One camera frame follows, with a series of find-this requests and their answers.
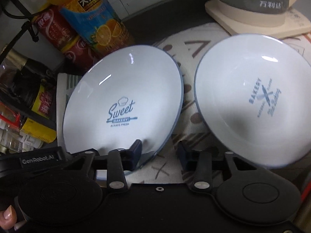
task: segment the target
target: dark bottle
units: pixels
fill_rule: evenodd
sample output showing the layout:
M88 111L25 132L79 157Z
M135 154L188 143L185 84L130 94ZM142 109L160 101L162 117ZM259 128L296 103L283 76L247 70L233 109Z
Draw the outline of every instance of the dark bottle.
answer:
M33 112L49 119L54 89L47 89L41 83L39 76L27 69L22 72L10 60L5 59L0 65L0 90L17 103L31 109ZM19 128L26 134L51 143L57 134L42 124L30 118L21 117Z
M7 54L6 59L20 70L21 74L28 76L32 73L40 78L41 83L46 87L56 86L56 75L43 63L27 58L13 48Z

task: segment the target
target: black cable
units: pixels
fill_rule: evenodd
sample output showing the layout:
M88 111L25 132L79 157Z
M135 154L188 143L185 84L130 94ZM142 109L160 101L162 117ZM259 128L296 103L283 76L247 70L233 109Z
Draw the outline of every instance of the black cable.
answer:
M3 4L3 0L0 0L0 8L1 8L1 10L3 11L3 13L4 13L5 15L7 15L8 17L13 18L13 19L32 19L32 18L34 18L35 16L40 15L42 12L45 12L45 11L49 10L49 7L47 7L47 8L45 8L44 10L41 10L41 11L39 11L39 12L37 12L37 13L34 13L34 14L30 14L30 15L27 15L27 16L16 16L16 15L13 15L13 14L9 13L9 12L5 9L5 6L4 6L4 4Z
M19 0L9 0L9 1L11 1L15 5L15 7L18 8L21 13L23 13L23 15L27 17L31 17L32 14L25 8L25 6ZM39 34L39 28L36 25L35 25L35 28L37 29L37 32L35 33L35 37L36 37Z
M12 41L7 45L7 47L3 50L3 52L0 54L0 64L4 61L5 57L9 53L9 51L13 48L13 46L16 44L16 42L23 36L23 34L28 30L29 28L26 26L26 23L23 24L21 27L20 32L12 39Z

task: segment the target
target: red packaging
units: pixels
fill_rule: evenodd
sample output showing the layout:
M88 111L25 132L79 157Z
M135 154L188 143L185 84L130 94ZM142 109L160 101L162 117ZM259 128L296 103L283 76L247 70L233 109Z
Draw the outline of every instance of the red packaging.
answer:
M99 60L98 55L80 36L67 44L62 53L83 72L87 72Z
M41 10L48 6L50 6L50 4L46 4ZM49 10L36 16L32 23L36 25L39 32L59 50L77 36L77 32L70 26L66 19L63 18L55 5L51 5Z

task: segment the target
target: juice bottle label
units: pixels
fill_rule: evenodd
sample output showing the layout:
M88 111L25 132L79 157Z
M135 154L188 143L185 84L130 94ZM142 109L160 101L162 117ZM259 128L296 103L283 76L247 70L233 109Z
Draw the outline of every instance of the juice bottle label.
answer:
M52 104L52 97L52 93L50 91L47 91L42 85L40 85L37 98L31 110L45 118L49 118L49 110Z
M107 0L71 0L60 12L98 52L106 55L127 46L129 32Z
M42 124L37 123L34 120L31 120L30 118L27 118L26 122L21 128L21 131L31 135L32 137L38 138L46 143L53 142L57 137L55 130L43 126Z
M41 85L31 110L45 118L48 118L51 103L52 93L50 91L47 91ZM21 128L21 131L46 143L53 142L57 136L55 130L52 130L40 123L37 123L30 118L27 118L26 122Z

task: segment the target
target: sweet bakery logo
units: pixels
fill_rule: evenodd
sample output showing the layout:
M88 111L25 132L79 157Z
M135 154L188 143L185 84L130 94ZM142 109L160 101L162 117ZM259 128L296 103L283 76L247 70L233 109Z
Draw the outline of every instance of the sweet bakery logo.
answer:
M119 127L129 125L131 120L136 120L137 117L130 117L130 112L133 110L133 105L135 102L129 100L127 97L121 97L117 103L114 103L109 111L109 118L107 123L111 123L110 127Z
M251 97L248 100L250 104L253 104L256 100L262 102L257 114L258 118L261 116L266 104L269 106L267 111L268 115L273 116L276 109L277 101L282 92L280 89L276 89L275 93L270 91L271 84L272 79L269 80L268 86L265 87L261 79L258 78L251 93Z

